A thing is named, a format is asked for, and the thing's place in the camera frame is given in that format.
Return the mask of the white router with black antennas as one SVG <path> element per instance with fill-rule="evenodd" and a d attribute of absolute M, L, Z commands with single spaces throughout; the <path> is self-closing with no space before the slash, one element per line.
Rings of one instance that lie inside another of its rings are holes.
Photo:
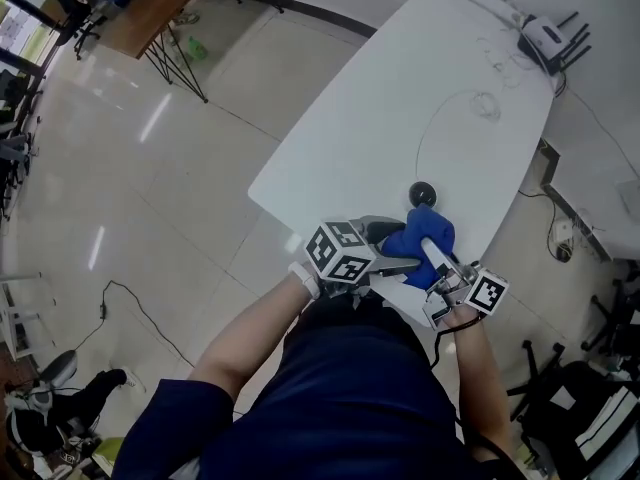
<path fill-rule="evenodd" d="M 520 28 L 519 50 L 549 76 L 564 74 L 592 49 L 587 43 L 591 36 L 588 23 L 572 36 L 564 33 L 564 28 L 578 16 L 575 11 L 555 24 L 548 17 L 529 15 Z"/>

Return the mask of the person's right forearm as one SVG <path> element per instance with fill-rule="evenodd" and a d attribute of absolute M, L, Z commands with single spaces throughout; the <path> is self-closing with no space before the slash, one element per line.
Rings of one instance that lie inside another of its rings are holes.
<path fill-rule="evenodd" d="M 462 422 L 508 455 L 513 453 L 507 391 L 484 326 L 462 326 L 478 316 L 462 305 L 444 319 L 454 333 L 459 371 L 459 411 Z"/>

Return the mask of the person's left forearm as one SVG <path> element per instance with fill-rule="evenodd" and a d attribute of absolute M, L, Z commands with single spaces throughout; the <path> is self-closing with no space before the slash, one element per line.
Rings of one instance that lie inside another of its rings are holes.
<path fill-rule="evenodd" d="M 305 282 L 288 273 L 212 340 L 188 379 L 214 385 L 235 402 L 310 301 Z"/>

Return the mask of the long white power strip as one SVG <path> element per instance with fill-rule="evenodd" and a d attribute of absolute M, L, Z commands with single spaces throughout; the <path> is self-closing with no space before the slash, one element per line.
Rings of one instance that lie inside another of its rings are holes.
<path fill-rule="evenodd" d="M 504 0 L 469 0 L 504 21 L 519 22 L 524 14 Z"/>

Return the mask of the black office chair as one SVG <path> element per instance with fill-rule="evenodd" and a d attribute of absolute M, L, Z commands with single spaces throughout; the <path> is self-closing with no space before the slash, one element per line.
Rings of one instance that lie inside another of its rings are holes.
<path fill-rule="evenodd" d="M 106 21 L 104 16 L 98 16 L 96 10 L 88 3 L 78 0 L 55 0 L 65 14 L 64 20 L 58 28 L 57 46 L 64 46 L 72 39 L 73 51 L 77 61 L 82 59 L 82 50 L 88 39 L 99 40 L 101 35 L 97 28 Z"/>
<path fill-rule="evenodd" d="M 529 379 L 507 394 L 520 398 L 511 419 L 520 424 L 521 439 L 534 456 L 547 456 L 560 480 L 587 480 L 632 442 L 632 457 L 604 479 L 639 476 L 640 380 L 602 374 L 586 361 L 562 365 L 565 347 L 559 343 L 540 368 L 532 343 L 525 340 L 522 348 Z"/>
<path fill-rule="evenodd" d="M 590 352 L 595 347 L 606 356 L 635 356 L 640 354 L 640 266 L 633 267 L 625 280 L 614 279 L 611 307 L 605 307 L 597 295 L 590 305 L 604 317 L 604 325 L 590 341 L 583 341 L 581 349 Z"/>

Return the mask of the white wristband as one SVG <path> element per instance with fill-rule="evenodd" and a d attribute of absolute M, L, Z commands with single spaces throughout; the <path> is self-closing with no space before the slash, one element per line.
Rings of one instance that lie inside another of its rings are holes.
<path fill-rule="evenodd" d="M 288 272 L 295 274 L 299 278 L 312 300 L 320 298 L 321 287 L 318 282 L 317 272 L 310 262 L 305 262 L 304 264 L 292 262 L 288 267 Z"/>

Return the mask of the white standing desk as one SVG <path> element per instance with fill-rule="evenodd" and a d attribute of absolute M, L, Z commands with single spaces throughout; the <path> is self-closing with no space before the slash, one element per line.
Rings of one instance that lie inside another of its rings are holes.
<path fill-rule="evenodd" d="M 249 197 L 307 239 L 334 217 L 402 219 L 410 186 L 425 181 L 457 258 L 481 259 L 554 97 L 517 41 L 469 0 L 408 0 L 298 120 Z"/>

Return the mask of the wooden desk with black legs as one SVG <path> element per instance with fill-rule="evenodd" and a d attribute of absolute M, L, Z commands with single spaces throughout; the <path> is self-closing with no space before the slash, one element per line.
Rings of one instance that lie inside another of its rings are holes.
<path fill-rule="evenodd" d="M 135 60 L 147 58 L 168 84 L 179 83 L 207 103 L 208 98 L 198 83 L 185 51 L 176 45 L 179 59 L 175 60 L 169 43 L 163 37 L 167 33 L 169 38 L 176 38 L 171 22 L 190 1 L 131 0 L 124 9 L 107 20 L 98 44 Z M 235 1 L 241 4 L 245 0 Z M 255 1 L 272 6 L 279 13 L 284 12 L 280 0 Z"/>

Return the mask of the small black round object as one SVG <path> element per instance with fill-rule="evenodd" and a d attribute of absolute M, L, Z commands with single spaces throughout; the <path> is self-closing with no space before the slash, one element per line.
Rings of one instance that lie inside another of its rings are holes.
<path fill-rule="evenodd" d="M 438 202 L 438 195 L 436 189 L 430 183 L 416 181 L 409 188 L 408 199 L 414 208 L 425 205 L 430 209 L 434 209 Z"/>

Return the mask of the blue cloth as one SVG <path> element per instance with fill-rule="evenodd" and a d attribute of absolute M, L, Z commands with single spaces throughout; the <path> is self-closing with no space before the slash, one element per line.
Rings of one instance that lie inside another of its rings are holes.
<path fill-rule="evenodd" d="M 382 246 L 382 253 L 391 257 L 413 258 L 419 267 L 406 274 L 405 283 L 427 290 L 438 279 L 436 269 L 427 258 L 421 242 L 429 238 L 442 253 L 450 256 L 455 242 L 455 228 L 446 218 L 425 204 L 412 209 L 403 230 L 391 234 Z"/>

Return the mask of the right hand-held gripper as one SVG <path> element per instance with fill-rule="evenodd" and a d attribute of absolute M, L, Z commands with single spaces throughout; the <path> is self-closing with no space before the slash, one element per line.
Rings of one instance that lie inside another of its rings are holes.
<path fill-rule="evenodd" d="M 467 305 L 492 315 L 504 299 L 509 283 L 479 262 L 459 265 L 455 255 L 445 254 L 430 238 L 421 241 L 422 250 L 436 272 L 436 282 L 427 290 L 423 305 L 432 328 L 454 308 Z"/>

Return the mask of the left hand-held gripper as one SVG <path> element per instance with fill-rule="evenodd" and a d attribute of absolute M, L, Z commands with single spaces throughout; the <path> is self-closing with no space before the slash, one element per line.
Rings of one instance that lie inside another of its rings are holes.
<path fill-rule="evenodd" d="M 381 255 L 376 243 L 405 227 L 401 220 L 376 215 L 325 219 L 319 222 L 304 250 L 318 276 L 328 282 L 357 284 L 370 272 L 383 277 L 407 274 L 418 269 L 421 261 Z"/>

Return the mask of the person's dark blue shirt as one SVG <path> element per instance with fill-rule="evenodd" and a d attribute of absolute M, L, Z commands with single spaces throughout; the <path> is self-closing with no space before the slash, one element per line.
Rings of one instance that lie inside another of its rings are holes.
<path fill-rule="evenodd" d="M 112 480 L 517 480 L 475 459 L 455 409 L 399 313 L 324 298 L 286 336 L 279 367 L 242 417 L 222 388 L 163 380 L 125 437 Z"/>

